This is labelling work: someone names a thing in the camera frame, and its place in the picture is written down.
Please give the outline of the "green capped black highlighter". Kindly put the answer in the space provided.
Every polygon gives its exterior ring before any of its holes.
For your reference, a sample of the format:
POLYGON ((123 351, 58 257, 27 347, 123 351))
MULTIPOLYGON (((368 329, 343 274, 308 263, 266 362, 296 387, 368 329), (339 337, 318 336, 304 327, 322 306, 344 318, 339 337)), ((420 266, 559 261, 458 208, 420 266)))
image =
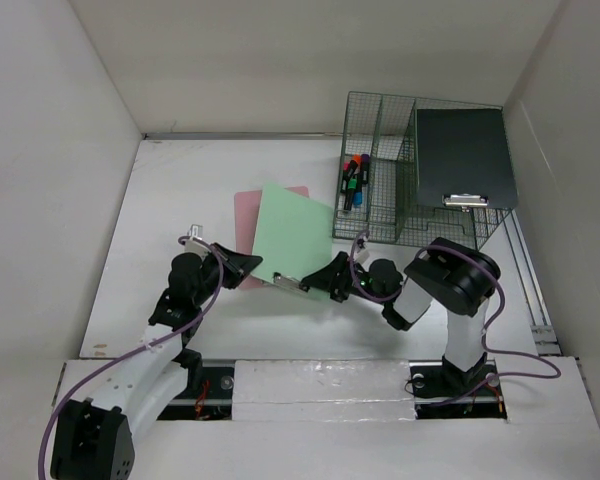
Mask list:
POLYGON ((345 192, 345 201, 344 201, 344 210, 351 211, 354 205, 354 201, 357 197, 358 192, 358 181, 356 178, 352 178, 348 181, 346 192, 345 192))

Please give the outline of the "black clipboard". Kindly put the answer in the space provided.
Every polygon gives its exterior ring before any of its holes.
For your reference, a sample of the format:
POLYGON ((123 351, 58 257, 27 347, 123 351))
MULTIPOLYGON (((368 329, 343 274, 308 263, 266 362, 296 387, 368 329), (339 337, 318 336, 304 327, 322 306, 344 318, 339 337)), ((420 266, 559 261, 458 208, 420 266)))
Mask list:
POLYGON ((415 135, 419 205, 517 206, 518 191, 501 110, 419 108, 415 135))

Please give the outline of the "orange capped black highlighter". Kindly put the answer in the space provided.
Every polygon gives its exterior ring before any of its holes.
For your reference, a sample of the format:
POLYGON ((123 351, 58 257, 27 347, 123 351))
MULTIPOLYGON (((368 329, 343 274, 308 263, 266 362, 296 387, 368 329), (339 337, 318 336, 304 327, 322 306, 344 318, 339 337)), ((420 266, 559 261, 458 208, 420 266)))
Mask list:
POLYGON ((343 174, 343 179, 346 182, 349 182, 354 177, 360 163, 361 163, 360 155, 353 155, 351 157, 351 159, 347 163, 346 169, 344 170, 344 174, 343 174))

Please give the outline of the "purple capped black highlighter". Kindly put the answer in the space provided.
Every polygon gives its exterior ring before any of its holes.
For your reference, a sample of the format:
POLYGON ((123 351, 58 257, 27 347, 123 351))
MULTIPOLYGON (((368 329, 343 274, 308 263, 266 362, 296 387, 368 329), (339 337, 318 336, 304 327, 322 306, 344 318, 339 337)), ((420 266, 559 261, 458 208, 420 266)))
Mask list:
POLYGON ((370 173, 370 155, 362 154, 361 155, 361 163, 360 163, 360 183, 362 185, 367 185, 369 182, 369 173, 370 173))

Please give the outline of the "green clipboard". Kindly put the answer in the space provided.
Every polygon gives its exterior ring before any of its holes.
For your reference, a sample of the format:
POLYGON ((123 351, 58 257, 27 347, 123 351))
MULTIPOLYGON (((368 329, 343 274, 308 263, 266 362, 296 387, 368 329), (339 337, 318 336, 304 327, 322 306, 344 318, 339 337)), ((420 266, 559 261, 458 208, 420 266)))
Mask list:
POLYGON ((333 259, 333 208, 275 184, 263 188, 252 254, 262 262, 256 279, 305 298, 326 301, 328 294, 302 287, 304 277, 333 259))

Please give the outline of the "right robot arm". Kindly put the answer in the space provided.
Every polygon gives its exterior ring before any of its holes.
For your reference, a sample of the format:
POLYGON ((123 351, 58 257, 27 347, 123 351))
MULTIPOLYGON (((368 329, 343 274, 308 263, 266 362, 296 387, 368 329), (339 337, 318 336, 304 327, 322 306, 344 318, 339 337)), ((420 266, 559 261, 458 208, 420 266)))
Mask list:
POLYGON ((441 364, 411 369, 412 391, 420 398, 451 398, 475 388, 489 371, 484 347, 488 304, 500 278, 489 256, 438 237, 400 271, 389 259, 365 267, 358 253, 340 252, 323 268, 305 276, 301 287, 320 290, 339 303, 356 295, 382 306, 382 317, 398 331, 410 330, 436 302, 446 310, 447 343, 441 364))

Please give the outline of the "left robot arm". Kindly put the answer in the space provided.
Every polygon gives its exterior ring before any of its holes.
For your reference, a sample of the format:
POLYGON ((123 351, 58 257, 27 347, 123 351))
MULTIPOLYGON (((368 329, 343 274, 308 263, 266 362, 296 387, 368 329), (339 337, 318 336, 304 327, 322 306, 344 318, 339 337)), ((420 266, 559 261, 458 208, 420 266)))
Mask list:
POLYGON ((202 387, 201 356, 187 345, 221 289, 237 288, 263 259, 196 237, 181 243, 137 347, 58 401, 39 447, 39 478, 128 478, 141 435, 175 397, 202 387))

